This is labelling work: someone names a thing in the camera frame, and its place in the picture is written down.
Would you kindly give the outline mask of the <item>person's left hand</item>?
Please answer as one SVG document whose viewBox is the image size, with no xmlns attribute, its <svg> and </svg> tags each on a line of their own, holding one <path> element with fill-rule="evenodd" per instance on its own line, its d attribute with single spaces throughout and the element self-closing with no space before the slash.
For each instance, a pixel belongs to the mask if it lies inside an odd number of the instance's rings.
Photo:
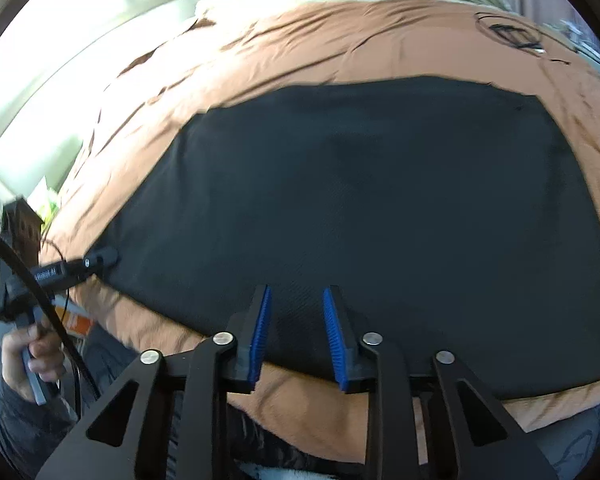
<svg viewBox="0 0 600 480">
<path fill-rule="evenodd" d="M 35 401 L 30 375 L 56 384 L 65 374 L 61 340 L 47 321 L 14 328 L 3 336 L 2 378 L 23 400 Z"/>
</svg>

